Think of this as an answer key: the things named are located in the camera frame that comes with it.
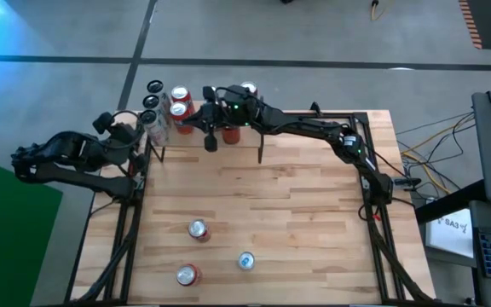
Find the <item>black metal frame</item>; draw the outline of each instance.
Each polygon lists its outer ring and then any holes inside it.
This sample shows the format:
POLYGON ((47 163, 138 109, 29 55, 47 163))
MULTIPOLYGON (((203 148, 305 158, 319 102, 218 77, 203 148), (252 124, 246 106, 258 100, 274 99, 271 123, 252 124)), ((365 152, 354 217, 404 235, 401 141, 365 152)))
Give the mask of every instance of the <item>black metal frame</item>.
MULTIPOLYGON (((368 115, 367 113, 322 113, 321 110, 319 110, 318 107, 314 107, 312 109, 313 112, 305 112, 305 113, 293 113, 295 115, 299 116, 305 116, 305 117, 311 117, 311 118, 318 118, 318 119, 347 119, 349 121, 350 127, 354 130, 357 130, 358 125, 362 125, 363 127, 363 132, 364 132, 364 137, 365 137, 365 143, 368 146, 368 155, 373 164, 378 167, 378 163, 376 160, 376 155, 374 153, 374 144, 373 144, 373 136, 371 134, 371 128, 370 124, 368 121, 368 115)), ((261 137, 261 146, 258 149, 258 161, 259 163, 262 160, 263 157, 263 146, 264 146, 264 138, 261 137)), ((151 150, 155 153, 157 158, 159 159, 160 162, 164 160, 164 155, 165 155, 165 148, 162 150, 162 155, 159 156, 154 147, 151 146, 151 142, 147 139, 146 147, 145 147, 145 155, 149 158, 148 160, 150 161, 150 153, 151 150)), ((146 170, 142 172, 142 175, 146 178, 147 180, 147 173, 148 173, 148 165, 146 167, 146 170)), ((390 254, 393 256, 393 259, 388 259, 390 263, 392 261, 396 261, 396 248, 395 248, 395 242, 393 239, 393 234, 391 232, 391 225, 390 225, 390 217, 387 211, 386 205, 382 204, 379 207, 379 216, 381 219, 382 223, 382 228, 384 230, 384 237, 379 233, 377 227, 376 227, 376 222, 374 221, 373 218, 373 205, 368 201, 368 182, 364 180, 363 178, 360 177, 360 182, 361 182, 361 191, 363 195, 363 205, 365 206, 365 213, 367 215, 367 227, 369 231, 369 238, 371 241, 371 248, 373 251, 373 261, 374 261, 374 268, 375 268, 375 273, 377 276, 377 281, 378 281, 378 290, 380 292, 380 298, 381 298, 381 304, 389 304, 389 305, 394 305, 394 306, 407 306, 407 307, 416 307, 416 306, 438 306, 438 307, 457 307, 460 305, 457 304, 444 304, 440 303, 437 301, 422 301, 421 297, 414 297, 417 300, 406 300, 405 297, 405 292, 404 292, 404 287, 403 287, 403 282, 399 278, 398 272, 402 273, 403 270, 395 270, 395 268, 391 267, 391 274, 393 277, 393 282, 395 284, 395 289, 396 289, 396 296, 397 298, 390 298, 390 295, 388 294, 388 288, 385 280, 385 274, 384 274, 384 265, 382 262, 382 256, 381 252, 385 253, 386 255, 390 254), (380 241, 385 242, 383 247, 383 250, 380 249, 380 241)), ((98 286, 98 287, 105 287, 106 291, 104 292, 103 295, 103 300, 96 300, 96 297, 88 297, 87 299, 81 298, 80 300, 75 300, 75 301, 70 301, 71 297, 71 292, 73 288, 73 284, 75 282, 75 277, 77 274, 78 270, 78 263, 80 260, 80 255, 82 252, 83 248, 83 243, 84 243, 84 237, 86 236, 86 229, 88 228, 88 221, 86 223, 84 233, 83 233, 83 239, 81 241, 81 247, 79 247, 78 250, 78 255, 75 261, 75 267, 72 272, 72 276, 70 278, 69 284, 68 284, 68 289, 67 289, 67 294, 65 298, 65 302, 63 304, 58 304, 55 306, 116 306, 116 305, 125 305, 127 304, 127 299, 128 299, 128 293, 130 290, 130 280, 131 280, 131 274, 132 274, 132 267, 133 267, 133 261, 134 261, 134 252, 136 249, 136 238, 137 238, 137 232, 139 229, 139 220, 142 212, 142 201, 143 201, 143 194, 145 192, 145 189, 143 187, 142 190, 142 195, 141 195, 141 201, 139 201, 137 204, 122 204, 120 207, 120 212, 118 215, 118 222, 117 222, 117 229, 115 231, 115 237, 113 241, 113 251, 112 251, 112 259, 109 263, 109 265, 104 269, 104 273, 108 274, 108 278, 106 279, 106 282, 100 283, 98 285, 93 285, 98 286), (124 237, 123 241, 123 233, 124 233, 124 222, 126 220, 126 212, 128 211, 128 208, 130 206, 135 207, 134 211, 134 217, 132 224, 130 226, 129 233, 124 237), (124 275, 123 275, 123 284, 122 288, 120 291, 120 294, 118 298, 113 298, 113 286, 114 286, 114 279, 115 279, 115 273, 116 273, 116 268, 118 266, 118 262, 122 259, 124 254, 128 252, 128 256, 126 258, 126 263, 124 266, 124 275)))

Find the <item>concrete floor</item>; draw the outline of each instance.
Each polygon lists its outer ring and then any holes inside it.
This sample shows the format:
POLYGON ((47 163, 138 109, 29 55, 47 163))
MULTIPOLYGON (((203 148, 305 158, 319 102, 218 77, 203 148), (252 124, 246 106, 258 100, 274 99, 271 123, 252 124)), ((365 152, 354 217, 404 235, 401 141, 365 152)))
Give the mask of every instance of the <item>concrete floor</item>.
MULTIPOLYGON (((90 123, 117 107, 129 73, 130 64, 112 61, 138 60, 132 56, 148 5, 149 0, 0 0, 0 55, 36 56, 0 57, 1 166, 10 169, 9 155, 18 146, 46 141, 60 130, 94 133, 90 123), (91 58, 61 58, 77 56, 91 58)), ((139 65, 124 102, 129 109, 141 108, 145 85, 155 78, 169 86, 184 84, 196 98, 203 85, 252 80, 275 107, 306 108, 317 101, 329 109, 389 109, 400 131, 467 112, 472 93, 491 90, 489 68, 467 67, 491 64, 491 50, 473 48, 457 0, 396 0, 376 22, 369 20, 369 5, 367 0, 297 0, 286 6, 277 0, 158 0, 142 57, 463 66, 396 71, 139 65)), ((413 145, 448 125, 399 139, 413 145)), ((437 167, 465 186, 482 176, 474 129, 459 141, 466 153, 437 167)), ((457 150, 446 142, 438 157, 457 150)), ((425 177, 421 171, 414 175, 425 177)), ((32 305, 64 298, 92 197, 85 189, 54 186, 64 199, 32 305)), ((438 298, 460 303, 472 295, 468 268, 430 261, 430 269, 438 298)))

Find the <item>green backdrop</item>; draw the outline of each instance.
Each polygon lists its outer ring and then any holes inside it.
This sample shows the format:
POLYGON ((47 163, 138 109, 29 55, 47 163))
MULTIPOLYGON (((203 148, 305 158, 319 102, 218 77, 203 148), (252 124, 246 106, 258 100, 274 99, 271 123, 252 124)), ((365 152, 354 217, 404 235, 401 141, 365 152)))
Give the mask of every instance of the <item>green backdrop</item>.
POLYGON ((29 306, 61 196, 0 168, 0 306, 29 306))

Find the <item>wooden table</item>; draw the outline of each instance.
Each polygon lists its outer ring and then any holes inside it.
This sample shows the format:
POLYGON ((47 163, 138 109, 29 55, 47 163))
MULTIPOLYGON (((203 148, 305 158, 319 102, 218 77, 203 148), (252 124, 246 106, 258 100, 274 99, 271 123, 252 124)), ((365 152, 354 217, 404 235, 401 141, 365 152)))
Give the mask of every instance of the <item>wooden table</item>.
MULTIPOLYGON (((377 152, 400 166, 389 111, 366 112, 377 152)), ((122 116, 118 119, 132 120, 122 116)), ((326 142, 291 135, 266 136, 259 165, 258 136, 249 127, 242 128, 243 146, 220 141, 216 153, 199 147, 204 138, 199 130, 188 137, 189 142, 174 140, 179 146, 166 149, 163 164, 151 158, 129 304, 380 302, 367 226, 357 217, 362 197, 354 166, 344 164, 326 142), (206 243, 188 236, 195 218, 208 222, 206 243), (255 255, 253 271, 238 268, 243 251, 255 255), (184 263, 202 270, 197 287, 177 284, 176 270, 184 263)), ((387 165, 380 169, 398 176, 387 165)), ((119 173, 107 167, 101 174, 119 173)), ((410 200, 402 191, 394 195, 410 200)), ((108 201, 97 195, 93 209, 108 201)), ((399 260, 435 297, 413 208, 394 202, 388 210, 399 260)), ((72 298, 85 293, 107 265, 117 216, 115 205, 90 219, 72 298)), ((387 262, 384 271, 394 298, 387 262)))

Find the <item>can lid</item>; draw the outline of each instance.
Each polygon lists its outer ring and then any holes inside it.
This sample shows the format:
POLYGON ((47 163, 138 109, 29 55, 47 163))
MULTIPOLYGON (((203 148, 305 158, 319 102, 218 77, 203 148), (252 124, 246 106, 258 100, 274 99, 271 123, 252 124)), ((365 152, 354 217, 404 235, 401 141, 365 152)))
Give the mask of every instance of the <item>can lid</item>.
POLYGON ((164 88, 164 84, 160 80, 153 80, 147 84, 149 93, 156 94, 164 88))
POLYGON ((156 95, 149 95, 143 98, 143 106, 145 108, 156 108, 159 105, 160 99, 156 95))
POLYGON ((157 114, 153 110, 145 110, 140 115, 140 119, 142 120, 142 124, 149 125, 157 119, 157 114))
POLYGON ((172 115, 181 116, 187 111, 187 105, 183 102, 175 102, 170 107, 170 113, 172 115))
POLYGON ((171 90, 171 96, 177 99, 185 98, 187 94, 187 88, 182 85, 177 85, 173 90, 171 90))
POLYGON ((205 222, 203 219, 196 219, 188 225, 188 232, 192 236, 200 237, 205 231, 205 222))
POLYGON ((242 252, 238 258, 238 265, 242 269, 253 269, 253 265, 255 265, 255 257, 253 257, 253 254, 250 252, 242 252))
POLYGON ((241 84, 241 87, 247 88, 252 94, 257 91, 257 86, 251 81, 245 81, 243 84, 241 84))
POLYGON ((184 286, 188 286, 193 283, 194 279, 196 278, 196 271, 191 265, 183 265, 179 270, 177 271, 177 282, 184 286))

